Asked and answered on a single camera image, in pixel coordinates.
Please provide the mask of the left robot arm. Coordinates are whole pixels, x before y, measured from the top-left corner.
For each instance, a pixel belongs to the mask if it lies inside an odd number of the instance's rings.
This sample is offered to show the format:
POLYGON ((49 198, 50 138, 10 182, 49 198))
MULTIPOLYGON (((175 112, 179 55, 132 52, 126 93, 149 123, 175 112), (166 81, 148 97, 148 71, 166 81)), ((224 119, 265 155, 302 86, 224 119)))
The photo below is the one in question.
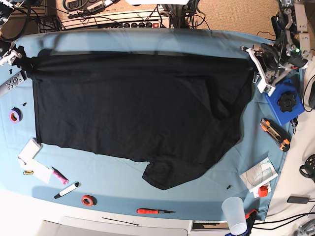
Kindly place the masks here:
POLYGON ((277 14, 272 17, 275 41, 240 47, 257 68, 253 82, 260 93, 271 96, 289 73, 308 67, 313 55, 307 24, 303 0, 279 0, 277 14))

